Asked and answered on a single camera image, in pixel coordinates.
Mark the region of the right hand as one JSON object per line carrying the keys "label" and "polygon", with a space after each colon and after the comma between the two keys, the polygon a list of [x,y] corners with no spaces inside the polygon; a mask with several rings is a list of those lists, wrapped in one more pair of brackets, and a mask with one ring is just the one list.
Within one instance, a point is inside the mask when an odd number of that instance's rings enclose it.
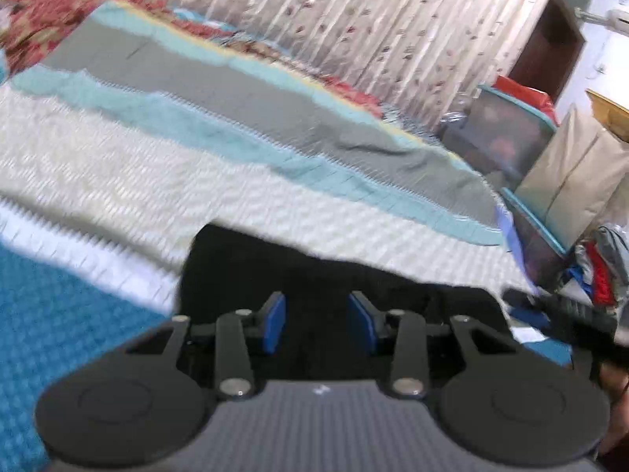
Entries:
{"label": "right hand", "polygon": [[607,454],[628,435],[628,372],[616,365],[600,366],[600,384],[609,394],[611,415],[608,433],[603,437],[599,453]]}

